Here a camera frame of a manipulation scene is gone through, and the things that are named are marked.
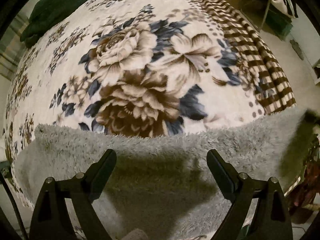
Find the dark green pillow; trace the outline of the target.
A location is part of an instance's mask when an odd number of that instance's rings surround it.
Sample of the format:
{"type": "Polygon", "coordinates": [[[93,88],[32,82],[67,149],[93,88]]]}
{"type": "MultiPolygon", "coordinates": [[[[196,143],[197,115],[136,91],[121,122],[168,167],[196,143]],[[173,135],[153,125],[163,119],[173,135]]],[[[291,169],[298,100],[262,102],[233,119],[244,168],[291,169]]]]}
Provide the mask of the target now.
{"type": "Polygon", "coordinates": [[[20,36],[27,48],[32,47],[53,26],[63,21],[87,0],[40,0],[29,17],[29,24],[20,36]]]}

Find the floral plush bed blanket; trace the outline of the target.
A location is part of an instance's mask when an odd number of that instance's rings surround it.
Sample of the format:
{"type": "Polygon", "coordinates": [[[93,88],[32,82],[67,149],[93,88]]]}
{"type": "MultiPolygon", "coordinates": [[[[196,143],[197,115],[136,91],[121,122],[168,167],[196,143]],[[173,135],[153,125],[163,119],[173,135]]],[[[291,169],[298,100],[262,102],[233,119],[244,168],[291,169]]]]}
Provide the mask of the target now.
{"type": "Polygon", "coordinates": [[[39,124],[177,138],[295,103],[272,51],[224,0],[88,0],[22,55],[5,153],[13,163],[39,124]]]}

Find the green metal chair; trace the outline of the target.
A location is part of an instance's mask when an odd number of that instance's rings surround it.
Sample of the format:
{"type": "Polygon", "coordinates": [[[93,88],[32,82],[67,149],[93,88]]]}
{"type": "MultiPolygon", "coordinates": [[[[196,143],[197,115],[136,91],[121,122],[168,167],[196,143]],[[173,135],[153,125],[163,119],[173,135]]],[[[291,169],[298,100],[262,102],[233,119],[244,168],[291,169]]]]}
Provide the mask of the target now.
{"type": "Polygon", "coordinates": [[[281,40],[289,35],[298,18],[295,0],[240,0],[240,11],[257,29],[270,30],[281,40]]]}

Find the grey fluffy fleece pants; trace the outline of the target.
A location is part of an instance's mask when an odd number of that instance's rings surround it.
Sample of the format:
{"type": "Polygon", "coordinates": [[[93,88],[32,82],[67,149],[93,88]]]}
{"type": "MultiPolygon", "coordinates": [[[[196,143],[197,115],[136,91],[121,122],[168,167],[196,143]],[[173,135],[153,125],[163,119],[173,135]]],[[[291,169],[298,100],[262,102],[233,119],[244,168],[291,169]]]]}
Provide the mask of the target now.
{"type": "Polygon", "coordinates": [[[302,172],[318,119],[312,111],[289,108],[240,127],[157,138],[39,125],[13,173],[23,202],[34,205],[46,178],[72,178],[111,148],[117,163],[93,206],[112,238],[133,229],[149,239],[210,237],[231,204],[207,166],[208,151],[217,150],[254,179],[276,177],[288,190],[302,172]]]}

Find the green striped curtain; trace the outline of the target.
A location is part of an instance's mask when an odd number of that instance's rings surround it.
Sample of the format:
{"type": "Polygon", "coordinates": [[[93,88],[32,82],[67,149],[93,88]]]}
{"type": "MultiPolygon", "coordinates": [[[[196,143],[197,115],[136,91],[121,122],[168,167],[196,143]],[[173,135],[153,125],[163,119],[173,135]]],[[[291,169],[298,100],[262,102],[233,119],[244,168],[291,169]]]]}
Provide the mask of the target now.
{"type": "Polygon", "coordinates": [[[11,81],[26,47],[20,36],[27,27],[29,18],[19,12],[1,38],[1,76],[11,81]]]}

